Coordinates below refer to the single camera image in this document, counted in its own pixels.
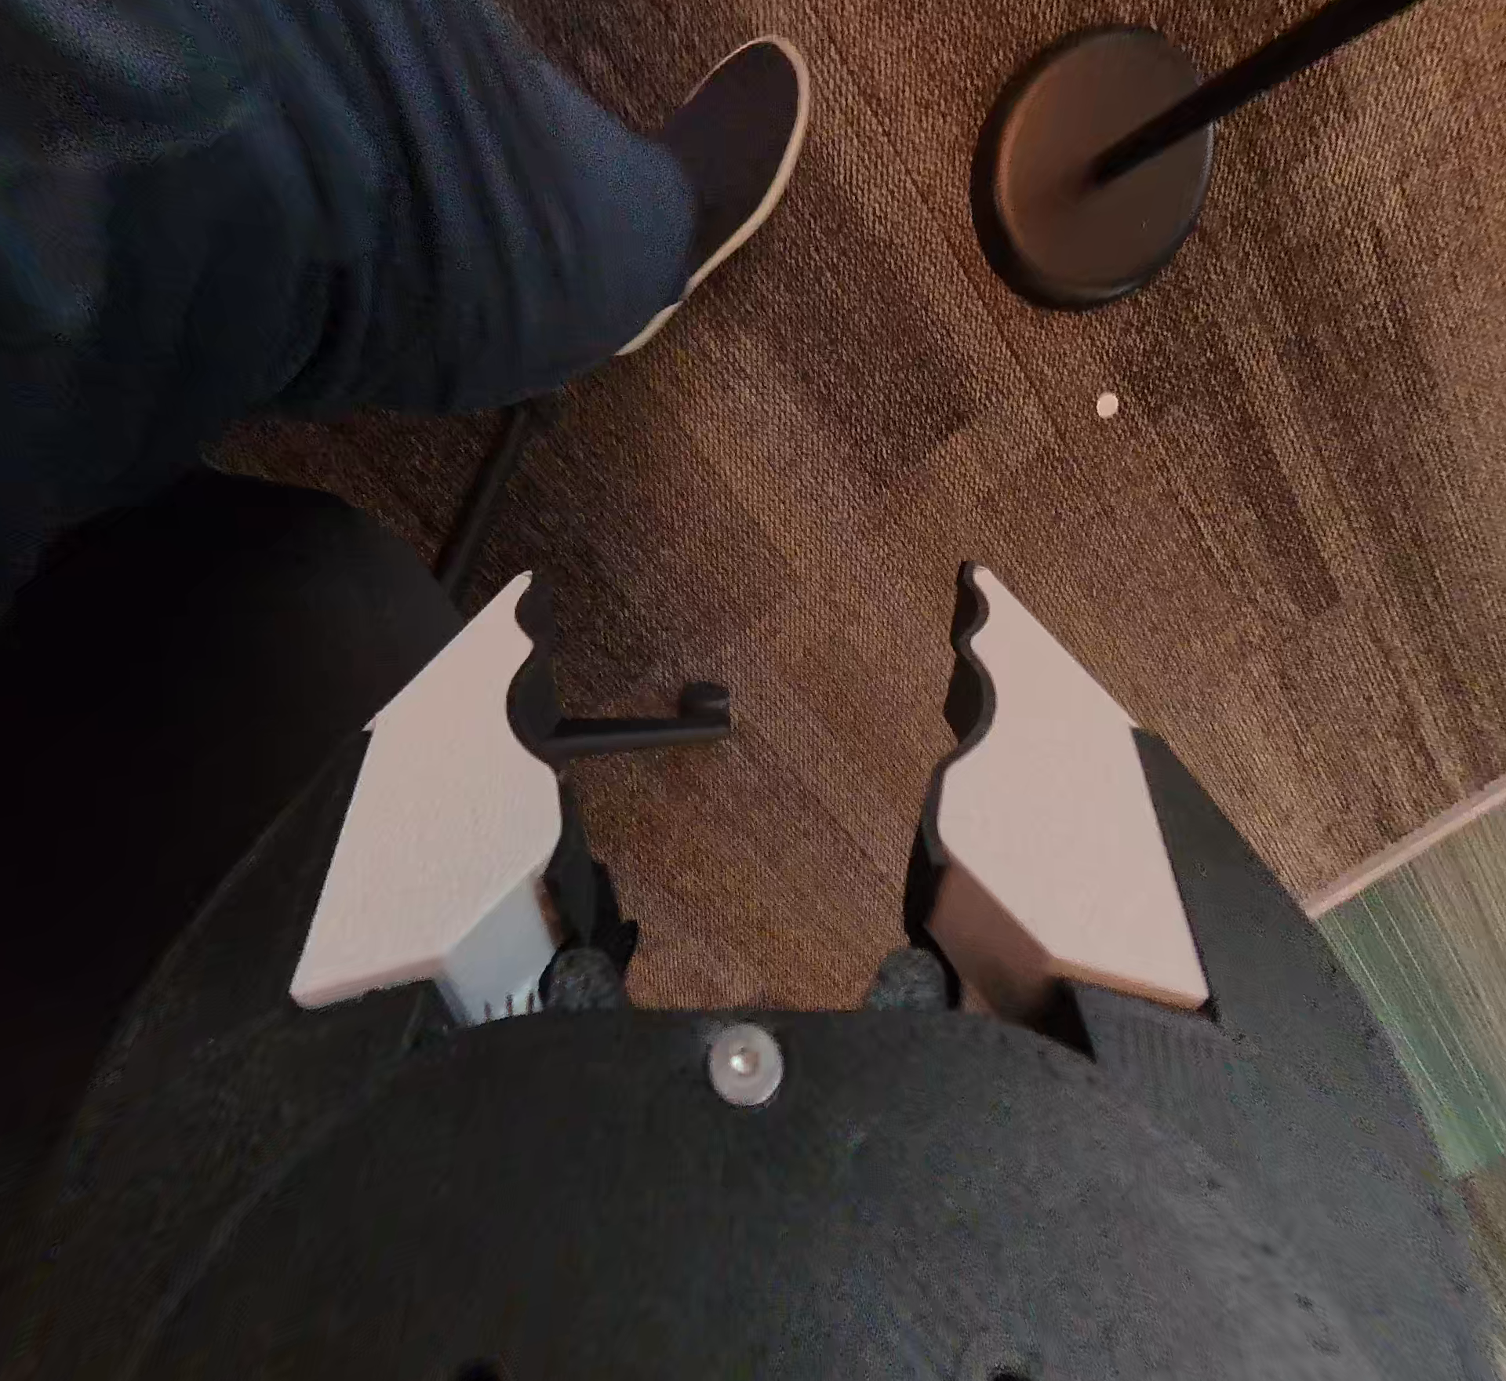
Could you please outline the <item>black lego piece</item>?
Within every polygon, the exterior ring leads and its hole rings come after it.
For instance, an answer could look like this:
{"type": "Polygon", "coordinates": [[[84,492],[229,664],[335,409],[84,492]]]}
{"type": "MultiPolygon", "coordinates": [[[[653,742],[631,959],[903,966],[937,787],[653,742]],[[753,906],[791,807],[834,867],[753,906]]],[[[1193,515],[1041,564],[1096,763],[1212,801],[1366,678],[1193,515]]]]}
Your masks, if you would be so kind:
{"type": "Polygon", "coordinates": [[[534,751],[551,768],[565,768],[594,757],[716,745],[730,736],[730,686],[695,679],[680,691],[678,711],[671,717],[563,717],[534,751]]]}

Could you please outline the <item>person's dark shoe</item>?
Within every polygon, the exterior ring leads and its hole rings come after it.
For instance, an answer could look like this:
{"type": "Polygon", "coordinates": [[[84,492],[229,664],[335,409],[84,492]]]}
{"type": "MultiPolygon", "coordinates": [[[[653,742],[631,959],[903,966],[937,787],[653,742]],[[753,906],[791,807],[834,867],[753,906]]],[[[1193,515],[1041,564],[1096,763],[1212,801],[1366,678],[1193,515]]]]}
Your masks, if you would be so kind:
{"type": "Polygon", "coordinates": [[[667,149],[693,192],[693,240],[683,288],[618,355],[650,344],[780,207],[813,113],[813,80],[799,43],[761,34],[727,52],[665,121],[667,149]]]}

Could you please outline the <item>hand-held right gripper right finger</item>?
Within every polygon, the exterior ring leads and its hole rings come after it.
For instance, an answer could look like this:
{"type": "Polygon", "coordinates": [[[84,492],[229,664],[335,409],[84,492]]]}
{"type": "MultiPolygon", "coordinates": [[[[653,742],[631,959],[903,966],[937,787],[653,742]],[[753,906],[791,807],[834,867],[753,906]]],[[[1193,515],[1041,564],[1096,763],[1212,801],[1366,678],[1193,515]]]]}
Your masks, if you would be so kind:
{"type": "Polygon", "coordinates": [[[1136,720],[982,564],[963,561],[906,930],[949,993],[1042,1027],[1101,989],[1201,1013],[1212,989],[1136,720]]]}

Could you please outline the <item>person's dark blue trousers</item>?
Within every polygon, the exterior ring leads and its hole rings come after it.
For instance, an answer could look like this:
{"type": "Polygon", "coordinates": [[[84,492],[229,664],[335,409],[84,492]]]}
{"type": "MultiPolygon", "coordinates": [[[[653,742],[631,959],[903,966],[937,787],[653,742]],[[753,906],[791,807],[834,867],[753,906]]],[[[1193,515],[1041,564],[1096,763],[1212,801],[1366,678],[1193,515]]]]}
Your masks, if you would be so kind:
{"type": "Polygon", "coordinates": [[[696,230],[495,0],[2,0],[2,598],[255,412],[558,390],[696,230]]]}

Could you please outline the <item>black floor stand pole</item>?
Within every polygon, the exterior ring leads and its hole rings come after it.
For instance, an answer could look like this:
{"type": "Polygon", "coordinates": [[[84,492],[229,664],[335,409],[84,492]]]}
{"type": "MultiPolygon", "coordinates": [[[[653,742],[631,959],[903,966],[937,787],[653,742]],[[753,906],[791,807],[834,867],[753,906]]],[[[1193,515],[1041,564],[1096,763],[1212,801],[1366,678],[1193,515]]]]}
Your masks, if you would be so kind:
{"type": "Polygon", "coordinates": [[[1202,77],[1149,24],[1062,34],[1001,87],[971,158],[971,219],[1018,297],[1087,310],[1136,294],[1196,230],[1217,125],[1421,0],[1328,0],[1202,77]]]}

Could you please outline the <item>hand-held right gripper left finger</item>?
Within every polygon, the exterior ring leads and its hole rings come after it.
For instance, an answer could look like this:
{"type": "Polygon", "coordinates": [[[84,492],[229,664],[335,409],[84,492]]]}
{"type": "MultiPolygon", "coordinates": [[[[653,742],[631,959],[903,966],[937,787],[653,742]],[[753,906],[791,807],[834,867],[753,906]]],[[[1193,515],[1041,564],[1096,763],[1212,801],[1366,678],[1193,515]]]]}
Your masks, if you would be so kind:
{"type": "Polygon", "coordinates": [[[309,1011],[435,983],[448,1013],[480,1025],[514,1013],[628,1004],[609,924],[566,918],[566,809],[555,768],[514,725],[509,698],[539,646],[521,620],[534,573],[510,580],[385,710],[290,980],[309,1011]]]}

